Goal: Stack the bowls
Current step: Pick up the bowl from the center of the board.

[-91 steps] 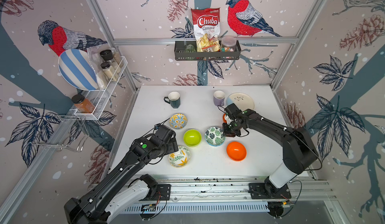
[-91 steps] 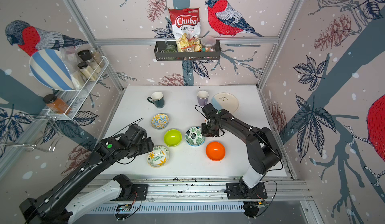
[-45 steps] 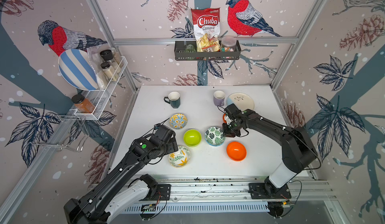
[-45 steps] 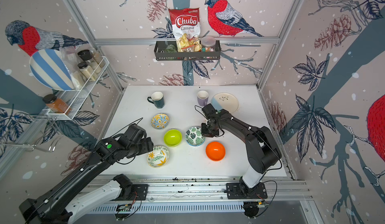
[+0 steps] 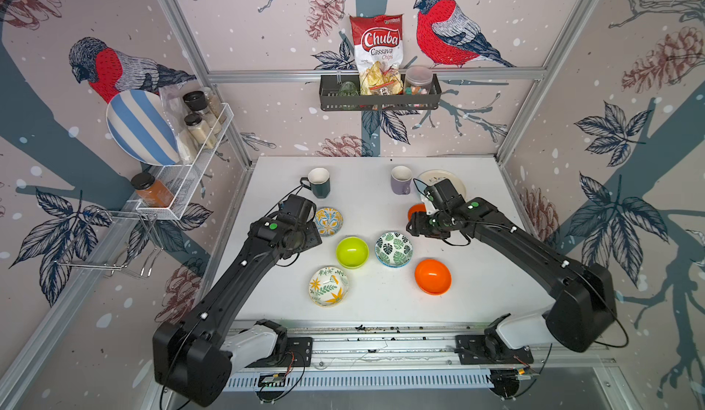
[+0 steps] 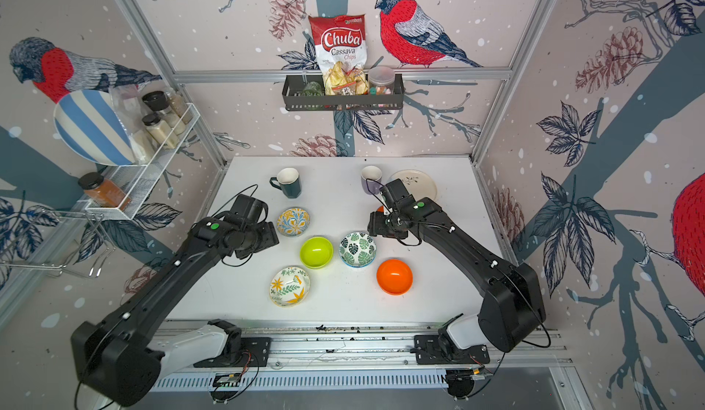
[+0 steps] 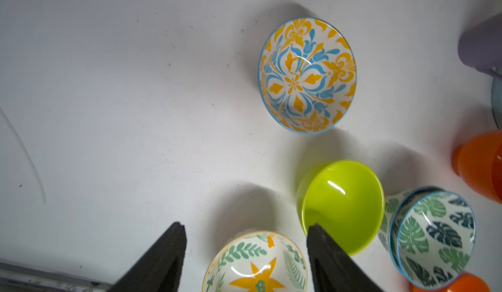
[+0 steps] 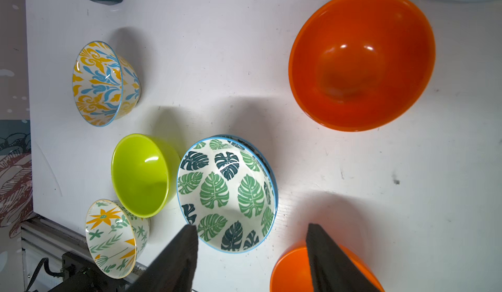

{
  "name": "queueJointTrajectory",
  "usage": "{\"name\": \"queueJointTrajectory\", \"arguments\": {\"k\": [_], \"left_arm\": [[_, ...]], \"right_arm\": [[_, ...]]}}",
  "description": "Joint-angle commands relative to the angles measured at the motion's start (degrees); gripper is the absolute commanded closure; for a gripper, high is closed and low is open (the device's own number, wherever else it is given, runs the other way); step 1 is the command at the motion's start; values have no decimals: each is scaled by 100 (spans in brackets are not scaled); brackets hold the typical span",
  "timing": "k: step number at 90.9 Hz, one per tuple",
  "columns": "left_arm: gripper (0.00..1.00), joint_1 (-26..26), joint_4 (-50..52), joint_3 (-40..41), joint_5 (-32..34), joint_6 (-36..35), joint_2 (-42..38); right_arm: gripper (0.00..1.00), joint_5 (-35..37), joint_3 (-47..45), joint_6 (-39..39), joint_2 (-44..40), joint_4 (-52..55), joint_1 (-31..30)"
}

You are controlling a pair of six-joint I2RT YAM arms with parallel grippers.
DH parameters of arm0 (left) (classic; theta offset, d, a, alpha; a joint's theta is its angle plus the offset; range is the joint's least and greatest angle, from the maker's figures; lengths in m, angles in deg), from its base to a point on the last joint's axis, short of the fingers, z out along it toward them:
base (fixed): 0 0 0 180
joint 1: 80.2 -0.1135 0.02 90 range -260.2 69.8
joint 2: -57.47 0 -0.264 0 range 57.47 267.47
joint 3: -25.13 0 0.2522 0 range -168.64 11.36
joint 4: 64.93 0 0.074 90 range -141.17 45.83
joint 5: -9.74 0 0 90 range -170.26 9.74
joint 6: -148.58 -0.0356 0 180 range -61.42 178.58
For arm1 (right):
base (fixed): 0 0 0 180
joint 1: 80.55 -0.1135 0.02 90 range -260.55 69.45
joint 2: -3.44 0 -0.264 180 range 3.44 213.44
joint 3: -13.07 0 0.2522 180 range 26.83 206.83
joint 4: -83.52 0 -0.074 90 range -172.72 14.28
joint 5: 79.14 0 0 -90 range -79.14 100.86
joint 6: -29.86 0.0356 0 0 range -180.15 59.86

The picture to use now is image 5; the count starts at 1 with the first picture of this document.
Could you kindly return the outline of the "blue yellow patterned bowl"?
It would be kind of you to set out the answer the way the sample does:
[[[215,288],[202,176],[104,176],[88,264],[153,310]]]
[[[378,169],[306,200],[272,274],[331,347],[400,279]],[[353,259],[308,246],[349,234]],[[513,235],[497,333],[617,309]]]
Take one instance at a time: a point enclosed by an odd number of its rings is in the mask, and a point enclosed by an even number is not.
[[[336,235],[343,227],[343,215],[333,207],[319,208],[314,217],[316,228],[321,237]]]

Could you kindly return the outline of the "yellow flower patterned bowl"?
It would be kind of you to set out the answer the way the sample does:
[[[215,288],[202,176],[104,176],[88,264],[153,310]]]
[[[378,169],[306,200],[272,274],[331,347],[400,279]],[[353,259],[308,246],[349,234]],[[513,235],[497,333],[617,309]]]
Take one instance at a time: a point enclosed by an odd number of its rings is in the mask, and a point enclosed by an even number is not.
[[[349,287],[350,281],[343,269],[323,267],[312,275],[308,283],[308,295],[315,305],[331,307],[343,301]]]

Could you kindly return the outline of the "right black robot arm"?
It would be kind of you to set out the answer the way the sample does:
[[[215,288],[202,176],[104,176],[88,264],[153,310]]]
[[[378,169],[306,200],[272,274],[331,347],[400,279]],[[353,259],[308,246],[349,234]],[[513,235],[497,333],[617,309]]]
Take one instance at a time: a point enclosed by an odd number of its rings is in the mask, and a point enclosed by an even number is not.
[[[414,237],[446,241],[458,231],[502,254],[530,275],[554,300],[545,311],[504,314],[484,331],[485,353],[497,360],[511,349],[557,342],[584,352],[616,320],[611,274],[588,267],[547,246],[512,223],[487,200],[477,197],[433,215],[411,215],[406,230]]]

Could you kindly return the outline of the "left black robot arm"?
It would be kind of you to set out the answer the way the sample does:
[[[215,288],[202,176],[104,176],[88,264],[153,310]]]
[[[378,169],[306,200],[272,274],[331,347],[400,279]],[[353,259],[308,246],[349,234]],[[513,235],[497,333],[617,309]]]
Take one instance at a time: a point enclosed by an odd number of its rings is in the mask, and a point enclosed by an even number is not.
[[[207,295],[176,324],[160,325],[152,337],[158,384],[200,406],[212,404],[235,370],[286,357],[286,329],[261,319],[223,344],[233,321],[258,283],[284,259],[321,244],[310,214],[282,210],[250,226],[241,251]]]

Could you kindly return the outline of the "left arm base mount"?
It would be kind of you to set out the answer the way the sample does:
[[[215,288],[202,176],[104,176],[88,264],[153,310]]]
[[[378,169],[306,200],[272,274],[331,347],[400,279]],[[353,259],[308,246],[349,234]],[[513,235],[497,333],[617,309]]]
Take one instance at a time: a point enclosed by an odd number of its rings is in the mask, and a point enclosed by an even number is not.
[[[247,368],[310,367],[312,337],[290,337],[286,327],[267,319],[258,320],[255,325],[274,333],[276,340],[269,356],[255,360]]]

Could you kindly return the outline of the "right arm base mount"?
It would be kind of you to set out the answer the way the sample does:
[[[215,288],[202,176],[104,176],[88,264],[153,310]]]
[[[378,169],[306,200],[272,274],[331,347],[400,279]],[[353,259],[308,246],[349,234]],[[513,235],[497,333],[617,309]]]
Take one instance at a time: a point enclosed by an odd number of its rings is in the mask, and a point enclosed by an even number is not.
[[[455,336],[455,354],[462,365],[511,364],[529,366],[534,356],[529,347],[511,349],[499,337],[498,326],[510,315],[494,320],[482,334]]]

